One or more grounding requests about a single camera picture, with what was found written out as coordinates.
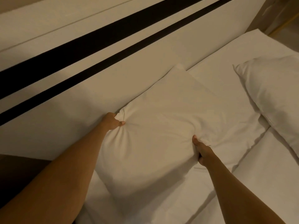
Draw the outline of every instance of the white bed sheet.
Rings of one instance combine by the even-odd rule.
[[[299,160],[286,141],[269,128],[234,175],[286,224],[299,223]],[[224,224],[215,197],[192,224]]]
[[[217,96],[226,99],[228,105],[252,111],[252,103],[249,102],[250,99],[232,65],[259,56],[279,57],[292,53],[294,52],[286,46],[255,30],[230,42],[188,72]],[[267,128],[268,124],[261,119],[261,123],[256,124],[252,133],[262,133]],[[126,221],[128,223],[189,222],[213,198],[212,191],[213,185],[207,170],[197,165],[184,180],[177,182]],[[92,199],[92,193],[90,195],[86,203]],[[93,213],[98,210],[90,203],[86,208]]]

